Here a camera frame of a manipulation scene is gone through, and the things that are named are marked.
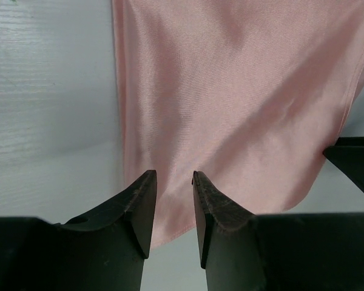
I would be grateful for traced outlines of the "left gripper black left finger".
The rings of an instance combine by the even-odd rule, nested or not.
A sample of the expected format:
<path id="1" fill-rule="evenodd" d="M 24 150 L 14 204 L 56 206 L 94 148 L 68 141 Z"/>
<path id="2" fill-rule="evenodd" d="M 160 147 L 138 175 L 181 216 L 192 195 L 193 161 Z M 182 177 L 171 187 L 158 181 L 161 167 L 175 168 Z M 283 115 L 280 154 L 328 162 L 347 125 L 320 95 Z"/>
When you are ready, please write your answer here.
<path id="1" fill-rule="evenodd" d="M 64 224 L 0 217 L 0 290 L 139 290 L 157 174 Z"/>

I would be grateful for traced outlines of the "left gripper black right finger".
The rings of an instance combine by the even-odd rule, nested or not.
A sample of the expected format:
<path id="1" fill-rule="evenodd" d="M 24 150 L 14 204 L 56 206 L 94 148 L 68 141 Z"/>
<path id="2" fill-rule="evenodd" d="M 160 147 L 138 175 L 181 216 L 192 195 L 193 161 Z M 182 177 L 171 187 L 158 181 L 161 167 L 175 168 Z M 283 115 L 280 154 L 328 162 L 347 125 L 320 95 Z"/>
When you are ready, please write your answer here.
<path id="1" fill-rule="evenodd" d="M 364 213 L 256 215 L 193 174 L 209 290 L 364 290 Z"/>

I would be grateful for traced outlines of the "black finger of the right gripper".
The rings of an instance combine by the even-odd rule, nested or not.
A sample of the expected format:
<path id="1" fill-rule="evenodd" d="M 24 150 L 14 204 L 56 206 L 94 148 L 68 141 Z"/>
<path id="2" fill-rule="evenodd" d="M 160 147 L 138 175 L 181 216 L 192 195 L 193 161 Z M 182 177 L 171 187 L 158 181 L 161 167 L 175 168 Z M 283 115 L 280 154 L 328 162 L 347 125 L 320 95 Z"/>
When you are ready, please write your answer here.
<path id="1" fill-rule="evenodd" d="M 323 155 L 364 193 L 364 136 L 340 137 Z"/>

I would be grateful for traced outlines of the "pink satin napkin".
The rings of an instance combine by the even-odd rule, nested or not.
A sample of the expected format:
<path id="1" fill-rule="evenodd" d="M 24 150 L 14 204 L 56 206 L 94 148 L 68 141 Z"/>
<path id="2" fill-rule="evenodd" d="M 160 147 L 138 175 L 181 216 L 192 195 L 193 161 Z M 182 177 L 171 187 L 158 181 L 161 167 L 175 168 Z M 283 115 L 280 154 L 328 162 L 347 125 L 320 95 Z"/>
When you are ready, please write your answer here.
<path id="1" fill-rule="evenodd" d="M 364 86 L 364 1 L 113 1 L 124 183 L 157 173 L 152 247 L 204 172 L 253 213 L 308 194 Z"/>

